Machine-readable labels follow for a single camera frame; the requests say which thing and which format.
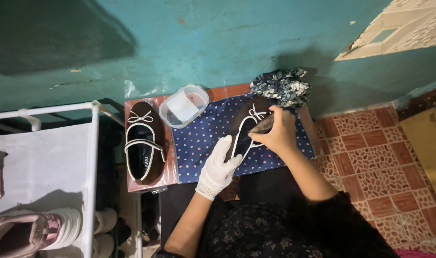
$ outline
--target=white shoe rack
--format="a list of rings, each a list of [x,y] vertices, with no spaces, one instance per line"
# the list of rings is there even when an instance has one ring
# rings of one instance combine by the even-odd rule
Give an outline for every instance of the white shoe rack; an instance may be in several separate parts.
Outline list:
[[[33,117],[80,109],[91,109],[91,123],[41,130],[41,120]],[[84,258],[92,257],[100,112],[124,127],[98,101],[0,113],[0,119],[22,117],[32,126],[32,132],[20,133],[0,124],[0,129],[14,133],[0,135],[0,151],[8,153],[3,161],[0,213],[24,205],[37,212],[64,207],[81,210],[83,227],[73,246]]]

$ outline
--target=hand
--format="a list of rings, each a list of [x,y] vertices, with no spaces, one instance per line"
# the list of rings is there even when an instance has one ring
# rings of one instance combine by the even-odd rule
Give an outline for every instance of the hand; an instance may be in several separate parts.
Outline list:
[[[196,192],[211,201],[232,182],[234,170],[242,161],[242,155],[238,154],[224,163],[224,158],[231,147],[231,143],[231,135],[218,140],[212,153],[205,161],[199,176]]]
[[[288,110],[273,105],[269,110],[274,111],[274,123],[267,134],[249,133],[253,141],[261,142],[267,148],[280,155],[286,150],[296,149],[296,117]]]

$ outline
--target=gloved hand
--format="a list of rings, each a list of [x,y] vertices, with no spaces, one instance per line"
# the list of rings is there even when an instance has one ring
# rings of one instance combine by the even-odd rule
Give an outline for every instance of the gloved hand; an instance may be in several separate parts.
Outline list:
[[[234,170],[242,161],[242,155],[239,154],[224,163],[224,157],[231,143],[231,135],[218,140],[199,176],[196,192],[211,201],[232,182]]]

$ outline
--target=plastic container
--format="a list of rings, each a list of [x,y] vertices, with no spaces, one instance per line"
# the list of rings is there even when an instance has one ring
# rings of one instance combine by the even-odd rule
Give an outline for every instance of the plastic container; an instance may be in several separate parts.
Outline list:
[[[208,102],[208,94],[200,85],[187,84],[161,103],[159,116],[168,126],[183,128],[204,112]]]

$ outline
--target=blue heart-patterned fabric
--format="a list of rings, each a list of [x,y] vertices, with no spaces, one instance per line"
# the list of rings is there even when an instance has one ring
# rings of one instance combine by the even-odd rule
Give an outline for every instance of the blue heart-patterned fabric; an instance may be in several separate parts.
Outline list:
[[[188,126],[172,129],[173,142],[178,165],[180,184],[199,180],[201,169],[218,139],[226,136],[229,125],[242,103],[253,94],[245,94],[212,102]],[[315,158],[307,134],[296,120],[296,141],[298,149],[307,159]],[[234,176],[265,171],[285,163],[265,146],[250,149],[244,161],[235,170]]]

